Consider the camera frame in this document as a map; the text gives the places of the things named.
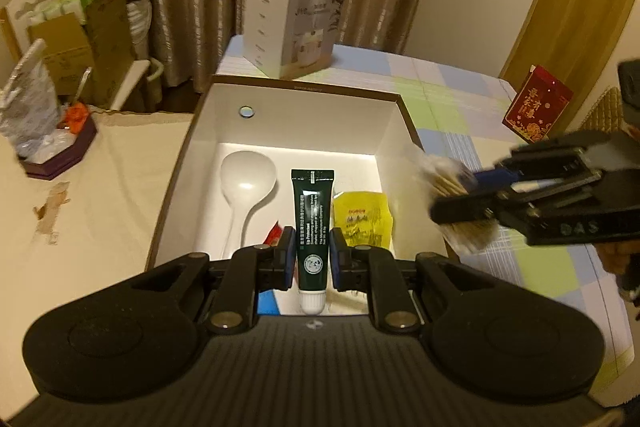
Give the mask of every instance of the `lip balm tube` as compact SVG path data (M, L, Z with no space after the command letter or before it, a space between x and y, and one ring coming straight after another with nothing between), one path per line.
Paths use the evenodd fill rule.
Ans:
M318 315L326 299L329 217L333 171L291 170L296 206L296 245L300 307Z

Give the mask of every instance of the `person's hand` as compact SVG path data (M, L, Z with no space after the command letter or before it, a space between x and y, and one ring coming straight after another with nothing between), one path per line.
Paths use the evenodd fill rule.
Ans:
M634 140L640 142L640 129L638 129L638 127L626 124L623 131L625 131Z
M631 260L631 254L640 253L640 240L594 245L602 267L617 275L622 275Z

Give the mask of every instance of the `open cardboard box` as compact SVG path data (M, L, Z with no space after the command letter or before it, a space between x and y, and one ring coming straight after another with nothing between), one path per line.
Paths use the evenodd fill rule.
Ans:
M241 117L244 106L254 116ZM418 134L397 94L216 76L180 150L146 267L192 251L222 258L231 210L220 187L220 165L238 150L263 153L277 170L271 194L249 215L243 246L263 243L276 221L295 226L291 169L333 169L334 193L386 193L394 216L391 250L398 259L414 259L424 251L446 255L428 202L417 190L414 144L420 144ZM289 292L275 294L281 313L301 313L295 283ZM325 312L366 313L363 299L345 302L329 282Z
M109 108L135 57L126 0L94 0L84 10L86 24L73 14L29 28L31 41L47 43L44 64L58 95L73 95L87 67L93 68L82 92L86 103Z

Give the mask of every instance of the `plastic bag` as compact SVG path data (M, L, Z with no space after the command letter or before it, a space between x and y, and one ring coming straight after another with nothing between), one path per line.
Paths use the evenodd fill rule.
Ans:
M0 133L21 158L31 156L60 122L56 89L42 63L45 48L37 39L0 91Z
M388 249L393 225L386 194L382 192L342 192L334 196L334 226L342 229L350 247Z
M67 147L71 147L76 141L76 135L71 134L66 129L54 129L51 134L42 138L38 149L27 158L31 163L44 163L56 154L63 152Z

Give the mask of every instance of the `yellow plastic bag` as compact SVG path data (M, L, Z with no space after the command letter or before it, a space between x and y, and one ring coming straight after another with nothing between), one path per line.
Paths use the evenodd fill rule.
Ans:
M347 245L388 249L394 219L382 192L343 192L334 198L334 226L342 229Z

